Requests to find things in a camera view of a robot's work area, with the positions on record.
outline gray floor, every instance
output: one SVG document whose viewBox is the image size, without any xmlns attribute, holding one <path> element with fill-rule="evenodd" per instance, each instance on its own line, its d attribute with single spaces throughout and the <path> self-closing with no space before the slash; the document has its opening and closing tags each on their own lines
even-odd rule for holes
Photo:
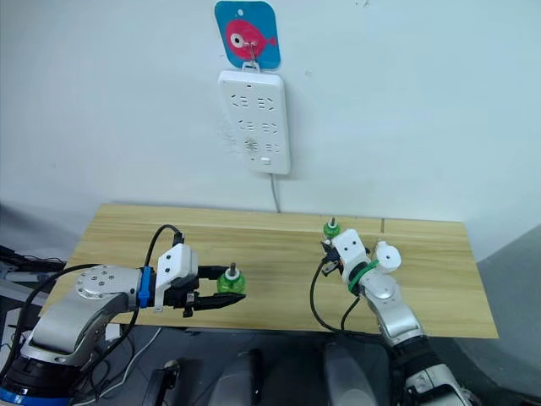
<svg viewBox="0 0 541 406">
<path fill-rule="evenodd" d="M 478 263 L 500 339 L 457 339 L 498 385 L 541 398 L 541 226 Z"/>
<path fill-rule="evenodd" d="M 156 331 L 155 327 L 136 327 L 134 341 L 141 348 Z M 170 359 L 182 359 L 177 387 L 167 394 L 170 406 L 205 406 L 212 387 L 237 354 L 252 348 L 263 353 L 265 385 L 261 406 L 326 406 L 322 348 L 336 337 L 327 333 L 209 331 L 192 332 L 164 328 L 137 363 L 126 384 L 100 404 L 139 404 L 150 374 Z M 380 404 L 388 404 L 388 369 L 385 350 L 373 344 L 338 338 L 361 365 Z M 122 368 L 128 359 L 123 348 L 114 354 L 112 364 Z"/>
</svg>

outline wooden tabletop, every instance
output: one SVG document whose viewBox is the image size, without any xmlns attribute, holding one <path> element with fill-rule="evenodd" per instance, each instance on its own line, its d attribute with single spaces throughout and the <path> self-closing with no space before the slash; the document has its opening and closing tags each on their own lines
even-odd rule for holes
<svg viewBox="0 0 541 406">
<path fill-rule="evenodd" d="M 137 324 L 319 331 L 323 328 L 309 308 L 309 285 L 323 256 L 321 229 L 326 221 L 314 215 L 103 205 L 69 265 L 140 267 L 155 230 L 171 223 L 198 252 L 200 265 L 237 262 L 247 279 L 247 298 L 225 309 L 195 312 L 188 319 L 182 318 L 182 310 L 145 309 Z M 384 239 L 400 250 L 402 266 L 391 275 L 430 336 L 498 337 L 461 223 L 359 217 L 338 221 L 342 229 L 355 228 L 370 249 Z M 170 246 L 171 235 L 165 232 L 150 264 L 156 266 L 157 257 Z M 75 276 L 57 282 L 47 305 L 71 289 Z M 216 282 L 202 281 L 200 291 L 215 292 Z M 331 325 L 339 326 L 353 299 L 338 272 L 320 278 L 315 303 Z M 115 321 L 127 322 L 129 317 L 120 315 Z M 378 331 L 365 300 L 349 316 L 347 328 Z"/>
</svg>

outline wire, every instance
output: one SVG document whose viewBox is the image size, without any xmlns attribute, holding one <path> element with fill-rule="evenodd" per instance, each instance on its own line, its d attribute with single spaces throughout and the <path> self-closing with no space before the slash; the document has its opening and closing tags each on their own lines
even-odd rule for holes
<svg viewBox="0 0 541 406">
<path fill-rule="evenodd" d="M 163 230 L 166 228 L 169 228 L 172 230 L 175 234 L 180 234 L 180 237 L 182 238 L 182 233 L 178 228 L 175 226 L 172 226 L 171 224 L 164 224 L 160 228 L 156 230 L 154 233 L 154 236 L 152 236 L 152 240 L 150 241 L 149 249 L 146 251 L 146 258 L 145 258 L 145 266 L 148 266 L 150 264 L 150 257 L 152 256 L 152 251 L 154 250 L 154 245 L 156 244 L 156 241 L 158 240 L 158 237 L 160 237 L 160 234 Z"/>
<path fill-rule="evenodd" d="M 276 196 L 274 173 L 270 174 L 270 189 L 272 190 L 272 199 L 274 199 L 274 207 L 276 208 L 276 213 L 281 213 L 280 204 L 278 203 L 278 197 Z"/>
<path fill-rule="evenodd" d="M 66 261 L 64 260 L 61 260 L 60 258 L 58 258 L 57 256 L 52 256 L 51 258 L 40 258 L 39 256 L 34 256 L 34 255 L 23 255 L 23 257 L 25 259 L 27 258 L 31 258 L 32 260 L 34 261 L 50 261 L 50 262 L 58 262 L 58 263 L 61 263 L 61 264 L 65 264 Z"/>
<path fill-rule="evenodd" d="M 111 364 L 109 363 L 109 361 L 107 361 L 106 359 L 103 361 L 103 363 L 105 364 L 107 370 L 105 372 L 105 374 L 103 374 L 103 377 L 98 381 L 98 383 L 94 383 L 94 371 L 96 369 L 94 369 L 92 371 L 92 373 L 90 374 L 90 390 L 88 391 L 88 393 L 85 395 L 85 398 L 91 394 L 92 392 L 94 393 L 94 399 L 96 400 L 96 403 L 98 403 L 98 400 L 100 398 L 100 389 L 101 389 L 101 385 L 103 384 L 103 382 L 106 381 L 107 379 L 107 376 L 109 375 L 109 372 L 111 371 Z"/>
<path fill-rule="evenodd" d="M 124 372 L 124 376 L 123 376 L 123 379 L 116 385 L 114 385 L 113 387 L 110 387 L 109 389 L 107 389 L 106 391 L 104 391 L 103 393 L 100 394 L 99 398 L 103 398 L 105 395 L 107 395 L 110 391 L 113 391 L 115 389 L 117 389 L 118 387 L 122 386 L 124 384 L 124 382 L 126 382 L 126 379 L 128 378 L 128 373 L 129 373 L 129 369 L 131 368 L 131 366 L 134 364 L 135 360 L 142 354 L 144 353 L 144 351 L 154 342 L 154 340 L 156 340 L 156 338 L 158 337 L 158 334 L 160 334 L 161 332 L 161 327 L 158 328 L 156 330 L 156 332 L 154 333 L 154 336 L 152 336 L 152 338 L 150 339 L 150 341 L 145 344 L 145 346 L 140 349 L 135 355 L 134 357 L 132 358 L 131 361 L 129 361 L 129 364 L 128 366 L 126 367 L 126 371 Z M 75 403 L 73 406 L 86 406 L 87 404 L 93 404 L 96 400 L 95 399 L 91 399 L 89 401 L 86 401 L 86 402 L 82 402 L 82 403 Z"/>
<path fill-rule="evenodd" d="M 146 251 L 146 257 L 145 257 L 145 266 L 148 266 L 150 264 L 150 258 L 152 257 L 152 252 L 154 251 L 154 246 L 156 245 L 156 241 L 158 240 L 158 238 L 160 237 L 160 234 L 163 230 L 165 230 L 166 228 L 169 228 L 170 230 L 172 230 L 174 233 L 175 233 L 175 236 L 173 238 L 173 245 L 175 245 L 176 241 L 178 240 L 179 242 L 181 242 L 183 240 L 183 234 L 180 232 L 180 230 L 178 228 L 176 228 L 175 226 L 171 225 L 171 224 L 163 224 L 162 226 L 160 226 L 156 232 L 154 233 L 154 235 L 152 236 L 152 240 L 150 241 L 150 244 L 149 244 L 149 248 L 148 250 Z M 137 321 L 137 316 L 139 315 L 139 307 L 137 309 L 134 310 L 134 313 L 132 314 L 132 318 L 131 320 L 129 321 L 129 324 L 128 324 L 128 327 L 126 328 L 126 330 L 124 330 L 122 336 L 120 336 L 120 338 L 115 341 L 111 347 L 109 347 L 102 355 L 100 355 L 94 362 L 92 362 L 82 373 L 81 375 L 79 376 L 79 378 L 77 379 L 77 381 L 74 383 L 73 387 L 77 387 L 77 385 L 79 385 L 86 376 L 89 375 L 89 373 L 91 373 L 94 368 L 96 368 L 98 366 L 98 364 L 100 364 L 112 351 L 114 351 L 114 349 L 116 347 L 118 347 L 120 345 L 120 343 L 122 341 L 124 341 L 126 339 L 126 337 L 129 335 L 129 332 L 131 332 L 132 328 L 134 328 L 134 325 L 135 325 L 135 322 Z M 103 395 L 105 395 L 106 393 L 108 393 L 108 391 L 110 391 L 110 389 L 107 389 L 105 392 L 103 392 L 100 397 L 102 397 Z"/>
<path fill-rule="evenodd" d="M 353 309 L 355 309 L 355 306 L 358 304 L 358 302 L 361 301 L 361 298 L 357 297 L 353 303 L 347 308 L 346 313 L 342 316 L 342 320 L 340 321 L 340 329 L 345 330 L 346 325 L 346 319 L 349 316 L 349 314 L 352 312 Z"/>
<path fill-rule="evenodd" d="M 113 382 L 115 382 L 120 376 L 122 376 L 122 374 L 128 369 L 129 363 L 132 361 L 132 359 L 134 359 L 134 356 L 135 356 L 134 342 L 129 336 L 126 336 L 126 338 L 128 339 L 129 346 L 131 348 L 131 355 L 129 356 L 128 363 L 113 378 L 107 379 L 106 381 L 104 381 L 100 387 L 100 391 L 106 390 Z"/>
<path fill-rule="evenodd" d="M 15 358 L 19 355 L 20 351 L 20 338 L 23 333 L 23 328 L 25 326 L 26 316 L 28 314 L 28 311 L 30 307 L 32 306 L 32 300 L 37 296 L 37 294 L 43 290 L 45 286 L 47 286 L 49 283 L 56 281 L 59 277 L 62 275 L 65 275 L 70 272 L 78 271 L 81 269 L 91 268 L 93 266 L 96 266 L 97 264 L 83 264 L 83 265 L 77 265 L 77 266 L 70 266 L 68 268 L 65 268 L 59 272 L 56 272 L 52 274 L 47 279 L 44 279 L 39 285 L 37 285 L 34 290 L 28 295 L 28 298 L 26 298 L 25 303 L 23 304 L 23 307 L 20 310 L 19 313 L 19 319 L 17 320 L 17 326 L 15 327 L 15 333 L 14 333 L 14 340 L 12 343 L 11 350 L 9 351 L 8 359 L 6 359 L 6 363 L 4 364 L 2 371 L 0 372 L 0 379 L 4 378 L 6 376 L 6 373 L 8 372 L 9 368 L 11 367 L 12 363 L 15 361 Z"/>
<path fill-rule="evenodd" d="M 340 334 L 351 334 L 356 337 L 362 337 L 365 339 L 367 343 L 376 343 L 376 344 L 382 344 L 381 336 L 379 334 L 370 334 L 367 332 L 355 332 L 353 330 L 341 330 L 336 327 L 331 326 L 330 324 L 327 324 L 319 315 L 317 309 L 315 309 L 315 303 L 314 303 L 314 291 L 315 291 L 315 284 L 317 283 L 318 276 L 321 273 L 321 269 L 323 268 L 323 265 L 326 263 L 326 259 L 322 260 L 320 265 L 318 266 L 317 271 L 314 274 L 314 278 L 312 279 L 312 283 L 310 284 L 310 309 L 312 310 L 312 314 L 315 317 L 315 320 L 324 328 L 327 330 L 330 330 L 332 332 L 337 332 Z"/>
</svg>

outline black cable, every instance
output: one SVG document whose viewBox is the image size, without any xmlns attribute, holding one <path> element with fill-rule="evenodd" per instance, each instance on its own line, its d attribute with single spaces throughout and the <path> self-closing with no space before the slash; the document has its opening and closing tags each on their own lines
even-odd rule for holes
<svg viewBox="0 0 541 406">
<path fill-rule="evenodd" d="M 20 351 L 20 338 L 23 333 L 23 328 L 26 322 L 26 316 L 28 314 L 28 311 L 30 307 L 32 306 L 32 301 L 37 296 L 37 294 L 43 290 L 45 286 L 47 286 L 49 283 L 56 281 L 59 277 L 62 275 L 65 275 L 70 272 L 78 271 L 81 269 L 91 268 L 93 266 L 96 266 L 98 264 L 83 264 L 83 265 L 77 265 L 77 266 L 70 266 L 68 268 L 65 268 L 59 272 L 56 272 L 55 274 L 51 275 L 47 279 L 40 282 L 39 285 L 36 286 L 36 288 L 28 295 L 28 298 L 26 299 L 25 303 L 23 304 L 23 307 L 20 310 L 19 313 L 19 319 L 17 320 L 17 326 L 15 327 L 15 333 L 14 333 L 14 340 L 12 343 L 11 351 L 9 351 L 8 359 L 6 360 L 5 365 L 2 368 L 2 371 L 0 372 L 0 379 L 4 378 L 6 376 L 6 373 L 8 372 L 9 368 L 11 367 L 12 363 L 15 361 L 15 358 L 19 355 Z"/>
<path fill-rule="evenodd" d="M 152 240 L 150 241 L 149 249 L 146 252 L 145 266 L 148 266 L 150 264 L 150 257 L 152 256 L 154 245 L 156 244 L 158 237 L 160 237 L 161 232 L 165 230 L 166 228 L 169 228 L 170 230 L 172 230 L 175 233 L 175 237 L 177 237 L 177 235 L 180 235 L 180 238 L 182 238 L 183 234 L 180 232 L 180 230 L 176 228 L 175 226 L 172 226 L 171 224 L 164 224 L 163 226 L 158 228 L 156 232 L 154 233 L 154 236 L 152 237 Z"/>
<path fill-rule="evenodd" d="M 94 392 L 94 399 L 96 401 L 96 404 L 98 404 L 100 400 L 100 393 L 103 383 L 106 381 L 107 376 L 109 375 L 109 372 L 111 371 L 111 363 L 107 361 L 106 359 L 103 360 L 103 363 L 106 366 L 106 372 L 103 374 L 103 377 L 97 382 L 94 383 L 94 371 L 90 374 L 90 387 L 91 389 L 88 391 L 88 393 L 85 394 L 85 398 L 90 395 L 92 392 Z"/>
<path fill-rule="evenodd" d="M 323 265 L 326 263 L 326 260 L 322 260 L 320 265 L 318 266 L 317 271 L 314 274 L 314 278 L 312 279 L 312 283 L 310 284 L 310 309 L 312 310 L 312 314 L 315 317 L 315 320 L 318 321 L 318 323 L 326 328 L 327 330 L 330 330 L 332 332 L 337 332 L 339 334 L 351 334 L 354 337 L 362 337 L 366 343 L 375 343 L 381 345 L 383 343 L 381 336 L 379 334 L 370 334 L 367 332 L 355 332 L 353 330 L 341 330 L 339 328 L 333 327 L 329 324 L 327 324 L 319 315 L 317 309 L 315 309 L 315 303 L 314 303 L 314 291 L 315 291 L 315 284 L 318 280 L 318 276 L 321 273 L 321 269 L 323 268 Z"/>
<path fill-rule="evenodd" d="M 122 341 L 126 339 L 129 332 L 131 332 L 132 328 L 134 328 L 138 315 L 139 315 L 139 307 L 134 310 L 134 313 L 132 314 L 132 318 L 129 321 L 128 327 L 126 327 L 126 330 L 124 330 L 124 333 L 122 334 L 122 336 L 120 336 L 117 341 L 111 344 L 111 347 L 106 349 L 102 355 L 97 357 L 93 362 L 90 363 L 90 365 L 87 368 L 85 368 L 81 372 L 79 378 L 77 379 L 77 381 L 75 381 L 73 387 L 77 387 L 77 385 L 79 385 L 94 370 L 94 368 L 98 366 L 98 364 L 100 364 L 110 353 L 112 353 L 120 345 Z"/>
<path fill-rule="evenodd" d="M 358 304 L 358 302 L 361 301 L 361 298 L 357 297 L 353 303 L 351 304 L 351 306 L 349 306 L 346 310 L 346 313 L 344 313 L 344 315 L 342 316 L 342 320 L 340 321 L 340 329 L 341 330 L 345 330 L 345 325 L 346 325 L 346 319 L 347 317 L 349 316 L 349 314 L 352 312 L 353 309 L 355 309 L 355 306 Z"/>
<path fill-rule="evenodd" d="M 103 392 L 105 391 L 108 387 L 111 386 L 111 384 L 113 384 L 119 377 L 123 376 L 124 375 L 124 372 L 126 372 L 126 370 L 128 369 L 128 365 L 130 362 L 132 362 L 132 359 L 134 358 L 135 356 L 135 346 L 134 346 L 134 342 L 132 341 L 132 339 L 127 336 L 126 337 L 128 339 L 128 342 L 129 342 L 129 345 L 130 345 L 130 348 L 131 348 L 131 355 L 129 356 L 129 359 L 128 359 L 128 362 L 126 363 L 126 366 L 124 366 L 113 378 L 109 379 L 107 378 L 106 381 L 104 381 L 101 385 L 101 388 L 100 388 L 100 392 Z"/>
<path fill-rule="evenodd" d="M 152 236 L 152 240 L 150 241 L 149 248 L 146 251 L 146 258 L 145 258 L 145 266 L 148 266 L 150 264 L 150 258 L 152 257 L 152 252 L 154 250 L 154 246 L 156 245 L 156 241 L 158 240 L 158 237 L 160 237 L 160 234 L 163 230 L 166 228 L 169 228 L 172 230 L 175 235 L 173 238 L 173 245 L 175 245 L 177 242 L 183 241 L 183 234 L 180 232 L 178 228 L 175 226 L 172 226 L 171 224 L 163 224 L 160 226 L 156 232 L 154 233 L 154 236 Z M 97 367 L 98 364 L 100 364 L 112 351 L 114 351 L 122 341 L 126 339 L 129 332 L 131 332 L 132 328 L 134 328 L 135 322 L 137 321 L 137 316 L 139 315 L 139 307 L 134 310 L 134 313 L 132 314 L 132 318 L 129 321 L 128 326 L 124 330 L 123 334 L 118 338 L 117 341 L 115 341 L 113 344 L 111 344 L 111 347 L 109 347 L 102 355 L 100 355 L 94 362 L 90 363 L 90 365 L 85 368 L 77 381 L 75 381 L 73 388 L 77 387 L 93 370 Z"/>
</svg>

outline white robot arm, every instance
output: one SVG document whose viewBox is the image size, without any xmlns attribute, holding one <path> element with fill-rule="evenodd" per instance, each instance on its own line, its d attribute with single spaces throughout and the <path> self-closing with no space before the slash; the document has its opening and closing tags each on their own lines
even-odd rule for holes
<svg viewBox="0 0 541 406">
<path fill-rule="evenodd" d="M 348 290 L 363 295 L 375 313 L 393 362 L 403 368 L 404 395 L 415 403 L 469 405 L 447 365 L 430 347 L 418 318 L 402 299 L 395 278 L 387 274 L 402 263 L 398 250 L 379 242 L 371 260 L 353 229 L 327 241 L 324 248 L 332 264 L 324 274 L 339 269 Z"/>
<path fill-rule="evenodd" d="M 12 348 L 13 358 L 2 373 L 0 400 L 68 404 L 74 389 L 100 361 L 92 359 L 92 351 L 115 315 L 147 307 L 160 312 L 164 306 L 171 306 L 183 309 L 183 316 L 190 317 L 195 310 L 237 303 L 244 294 L 199 296 L 197 290 L 200 279 L 216 280 L 228 269 L 199 266 L 197 254 L 183 243 L 180 232 L 175 234 L 173 247 L 160 256 L 156 271 L 150 266 L 130 269 L 99 265 L 84 269 L 71 291 L 46 310 L 20 354 L 17 346 Z"/>
</svg>

